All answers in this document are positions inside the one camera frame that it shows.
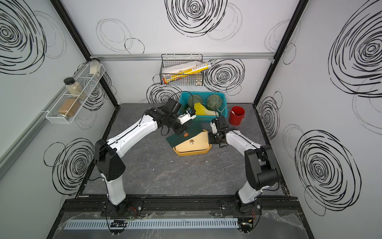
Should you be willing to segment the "tan kraft envelope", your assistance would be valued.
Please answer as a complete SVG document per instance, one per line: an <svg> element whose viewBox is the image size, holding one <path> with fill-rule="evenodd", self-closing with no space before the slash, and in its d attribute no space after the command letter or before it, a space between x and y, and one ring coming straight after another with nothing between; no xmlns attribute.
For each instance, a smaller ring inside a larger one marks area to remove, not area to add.
<svg viewBox="0 0 382 239"><path fill-rule="evenodd" d="M197 136L175 146L175 150L179 153L206 150L210 147L208 132L203 131Z"/></svg>

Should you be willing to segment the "dark green envelope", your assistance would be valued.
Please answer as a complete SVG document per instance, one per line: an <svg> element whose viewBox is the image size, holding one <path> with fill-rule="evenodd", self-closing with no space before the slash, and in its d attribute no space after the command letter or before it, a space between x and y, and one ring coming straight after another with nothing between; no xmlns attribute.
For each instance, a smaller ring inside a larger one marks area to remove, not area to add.
<svg viewBox="0 0 382 239"><path fill-rule="evenodd" d="M201 123L194 123L179 135L173 134L166 138L171 147L175 147L203 132Z"/></svg>

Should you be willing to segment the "yellow plastic storage box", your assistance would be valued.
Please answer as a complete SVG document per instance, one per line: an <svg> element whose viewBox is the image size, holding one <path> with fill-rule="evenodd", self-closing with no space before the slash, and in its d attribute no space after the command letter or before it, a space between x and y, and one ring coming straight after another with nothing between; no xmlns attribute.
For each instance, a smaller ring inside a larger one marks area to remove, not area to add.
<svg viewBox="0 0 382 239"><path fill-rule="evenodd" d="M206 154L211 148L212 145L209 143L209 133L204 129L198 135L176 145L173 150L178 156L190 156Z"/></svg>

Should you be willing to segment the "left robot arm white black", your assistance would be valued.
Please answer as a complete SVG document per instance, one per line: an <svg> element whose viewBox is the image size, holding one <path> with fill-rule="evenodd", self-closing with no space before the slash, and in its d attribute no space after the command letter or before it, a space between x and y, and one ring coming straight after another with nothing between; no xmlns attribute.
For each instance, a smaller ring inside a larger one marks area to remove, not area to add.
<svg viewBox="0 0 382 239"><path fill-rule="evenodd" d="M176 135L187 129L187 122L196 118L194 109L179 114L180 102L169 99L166 104L146 110L128 129L108 140L95 144L95 165L104 180L108 200L118 206L126 198L122 176L126 169L121 158L139 141L157 129L166 126Z"/></svg>

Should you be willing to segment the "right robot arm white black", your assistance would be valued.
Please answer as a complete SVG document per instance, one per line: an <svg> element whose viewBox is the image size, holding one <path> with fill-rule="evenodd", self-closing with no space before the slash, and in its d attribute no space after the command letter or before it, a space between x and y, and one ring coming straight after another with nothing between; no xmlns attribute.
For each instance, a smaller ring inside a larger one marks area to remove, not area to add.
<svg viewBox="0 0 382 239"><path fill-rule="evenodd" d="M224 117L214 118L210 123L209 143L220 148L234 147L244 156L246 183L236 194L237 207L248 206L256 201L264 191L280 182L276 166L273 166L275 155L269 146L262 146L251 141L239 130L230 127Z"/></svg>

